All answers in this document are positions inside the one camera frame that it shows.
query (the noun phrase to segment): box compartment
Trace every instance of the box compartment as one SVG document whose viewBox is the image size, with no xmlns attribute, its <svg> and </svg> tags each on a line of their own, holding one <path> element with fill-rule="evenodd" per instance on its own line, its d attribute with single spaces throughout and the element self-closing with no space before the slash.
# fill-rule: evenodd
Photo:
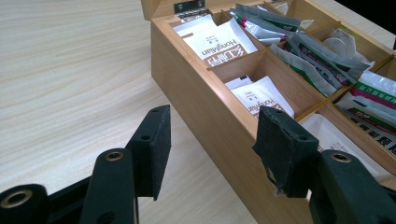
<svg viewBox="0 0 396 224">
<path fill-rule="evenodd" d="M 395 157 L 389 155 L 333 104 L 333 101 L 347 91 L 347 87 L 324 98 L 261 44 L 254 53 L 208 68 L 172 28 L 180 22 L 180 18 L 173 14 L 173 4 L 177 1 L 142 1 L 146 2 L 148 9 L 154 9 L 145 13 L 153 16 L 152 77 L 259 223 L 306 224 L 313 221 L 307 199 L 275 196 L 276 188 L 267 179 L 260 158 L 251 148 L 255 144 L 258 121 L 224 84 L 242 75 L 249 75 L 252 80 L 269 76 L 293 108 L 297 121 L 304 120 L 312 113 L 324 115 L 375 161 L 396 174 Z M 215 22 L 223 23 L 229 18 L 222 15 L 222 11 L 234 7 L 235 2 L 207 1 L 206 7 L 213 14 Z M 288 2 L 288 16 L 315 20 L 306 30 L 310 35 L 321 39 L 335 25 L 341 24 L 359 37 L 358 50 L 370 61 L 376 61 L 375 71 L 380 75 L 394 77 L 393 50 L 350 27 L 314 2 Z M 263 1 L 238 3 L 275 6 Z"/>
</svg>

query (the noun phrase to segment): wood grain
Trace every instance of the wood grain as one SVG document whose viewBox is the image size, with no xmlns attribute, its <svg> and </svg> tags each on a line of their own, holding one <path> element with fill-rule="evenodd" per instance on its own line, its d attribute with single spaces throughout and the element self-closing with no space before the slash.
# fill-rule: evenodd
<svg viewBox="0 0 396 224">
<path fill-rule="evenodd" d="M 317 2 L 393 45 L 393 34 Z M 91 175 L 101 152 L 124 147 L 151 108 L 170 104 L 151 77 L 141 5 L 0 2 L 0 191 L 37 183 L 51 194 Z M 139 199 L 141 223 L 257 223 L 173 106 L 171 116 L 163 188 L 156 202 Z"/>
</svg>

